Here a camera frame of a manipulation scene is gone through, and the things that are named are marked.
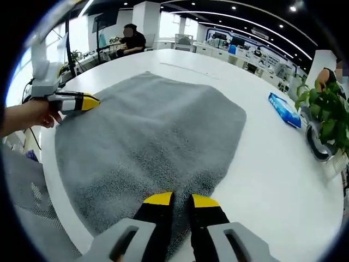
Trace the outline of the person's left hand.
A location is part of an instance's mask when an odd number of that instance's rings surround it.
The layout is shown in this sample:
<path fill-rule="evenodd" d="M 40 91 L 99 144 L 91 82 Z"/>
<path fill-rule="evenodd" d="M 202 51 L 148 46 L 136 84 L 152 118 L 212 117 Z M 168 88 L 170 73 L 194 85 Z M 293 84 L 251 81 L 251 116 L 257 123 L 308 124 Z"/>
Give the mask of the person's left hand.
<path fill-rule="evenodd" d="M 34 126 L 53 128 L 55 122 L 61 123 L 62 118 L 49 102 L 34 100 Z"/>

